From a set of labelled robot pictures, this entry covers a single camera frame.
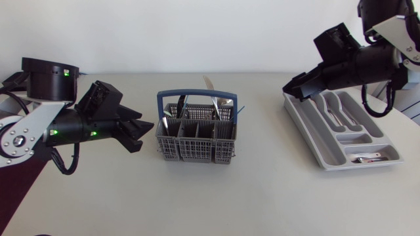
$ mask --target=white table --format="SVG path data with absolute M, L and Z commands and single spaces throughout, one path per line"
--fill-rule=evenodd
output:
M 113 139 L 83 143 L 75 174 L 49 162 L 4 235 L 420 234 L 420 127 L 413 121 L 396 110 L 375 120 L 403 164 L 325 172 L 283 107 L 281 88 L 293 75 L 207 75 L 246 106 L 230 165 L 165 162 L 156 125 L 138 153 Z M 205 89 L 202 74 L 87 75 L 78 98 L 96 80 L 113 84 L 121 104 L 155 124 L 158 91 Z M 59 150 L 69 165 L 72 146 Z

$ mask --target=gray cutlery tray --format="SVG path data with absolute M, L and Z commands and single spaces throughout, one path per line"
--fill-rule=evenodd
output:
M 403 162 L 389 138 L 349 93 L 325 91 L 313 101 L 304 102 L 286 93 L 283 95 L 287 112 L 324 169 L 379 167 Z M 372 163 L 350 160 L 350 154 L 361 153 L 380 153 L 388 160 Z

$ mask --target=green led light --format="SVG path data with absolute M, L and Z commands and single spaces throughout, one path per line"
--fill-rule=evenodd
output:
M 50 135 L 52 136 L 52 135 L 56 135 L 56 134 L 58 134 L 58 131 L 57 130 L 50 130 Z

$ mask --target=white wall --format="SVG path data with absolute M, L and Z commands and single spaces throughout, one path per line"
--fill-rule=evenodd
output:
M 364 44 L 358 0 L 0 1 L 0 80 L 21 57 L 85 73 L 300 73 L 341 22 Z

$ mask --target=robotic arm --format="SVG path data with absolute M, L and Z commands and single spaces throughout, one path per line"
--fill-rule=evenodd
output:
M 382 117 L 392 109 L 396 90 L 418 83 L 420 25 L 411 0 L 361 0 L 358 15 L 370 46 L 361 47 L 343 23 L 326 30 L 314 40 L 323 62 L 292 78 L 285 93 L 304 100 L 325 89 L 363 85 L 364 107 L 370 115 Z M 366 84 L 380 81 L 389 81 L 388 106 L 377 113 L 366 101 Z
M 52 159 L 63 174 L 77 166 L 79 143 L 115 138 L 128 151 L 140 151 L 153 123 L 139 121 L 142 114 L 119 105 L 122 93 L 104 82 L 92 84 L 80 103 L 76 99 L 79 68 L 32 58 L 22 59 L 23 72 L 7 81 L 0 93 L 10 98 L 0 103 L 0 168 L 28 160 L 35 153 Z M 14 94 L 28 78 L 26 94 Z M 29 112 L 26 104 L 32 103 Z M 19 115 L 23 109 L 25 116 Z M 66 169 L 55 146 L 74 144 L 73 162 Z

